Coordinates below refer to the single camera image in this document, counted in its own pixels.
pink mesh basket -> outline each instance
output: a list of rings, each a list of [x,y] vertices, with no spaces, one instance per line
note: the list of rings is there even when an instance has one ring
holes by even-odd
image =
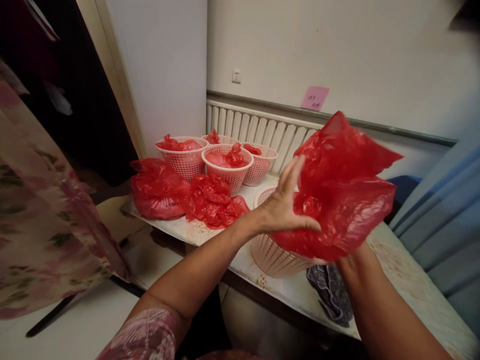
[[[258,193],[253,201],[253,207],[256,208],[267,200],[275,189],[275,187],[270,187]],[[258,267],[272,278],[290,277],[312,266],[327,264],[322,259],[308,259],[294,252],[283,250],[267,234],[257,235],[252,239],[251,254]]]
[[[252,154],[253,165],[248,170],[245,178],[243,179],[243,185],[255,187],[260,185],[262,179],[264,178],[267,171],[270,169],[270,166],[272,165],[274,160],[279,157],[279,154],[272,148],[262,144],[257,144],[254,142],[242,142],[241,146],[243,147],[244,144],[252,145],[253,147],[260,149],[261,151],[261,155]]]
[[[192,182],[194,175],[203,174],[205,172],[205,164],[202,160],[202,151],[209,147],[209,142],[200,137],[193,136],[176,136],[172,139],[182,143],[187,140],[195,140],[201,148],[190,151],[171,151],[165,150],[155,145],[160,151],[163,159],[175,169],[183,178]]]
[[[203,135],[201,138],[202,139],[207,139],[208,135]],[[220,144],[229,144],[229,145],[235,145],[239,141],[234,139],[233,137],[230,136],[225,136],[225,135],[218,135],[218,141]]]
[[[209,174],[217,174],[221,178],[228,181],[228,183],[230,184],[231,197],[236,195],[239,192],[240,187],[242,186],[242,182],[244,181],[245,175],[247,174],[247,171],[254,163],[254,158],[252,154],[247,150],[245,150],[244,148],[242,148],[240,150],[240,155],[243,157],[245,161],[248,161],[248,165],[244,167],[232,168],[232,169],[212,164],[210,161],[206,159],[206,155],[213,150],[217,150],[223,154],[227,154],[232,149],[232,146],[233,145],[229,145],[229,144],[210,144],[210,146],[207,149],[203,150],[201,153],[201,158],[206,164],[207,172]]]

pink floral fabric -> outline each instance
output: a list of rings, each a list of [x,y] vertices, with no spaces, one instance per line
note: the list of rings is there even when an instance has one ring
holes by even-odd
[[[147,309],[128,320],[96,360],[174,360],[178,322],[165,309]],[[198,360],[261,360],[244,350],[208,353]]]
[[[64,155],[0,78],[0,319],[130,269]]]

forearm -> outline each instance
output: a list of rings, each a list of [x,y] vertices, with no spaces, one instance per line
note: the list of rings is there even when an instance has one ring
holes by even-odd
[[[138,301],[130,317],[160,306],[176,312],[182,320],[191,319],[218,284],[238,250],[254,236],[249,224],[253,212],[238,219],[162,275]]]
[[[364,243],[337,262],[361,339],[375,359],[451,359]]]

blue curtain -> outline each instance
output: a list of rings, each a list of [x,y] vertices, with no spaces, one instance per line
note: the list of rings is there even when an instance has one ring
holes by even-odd
[[[480,338],[480,121],[415,188],[390,228]]]

wall socket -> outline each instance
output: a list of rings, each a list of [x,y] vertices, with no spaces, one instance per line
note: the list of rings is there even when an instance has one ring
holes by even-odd
[[[231,73],[231,82],[234,84],[242,83],[242,74],[240,73],[240,70],[233,70],[233,72]]]

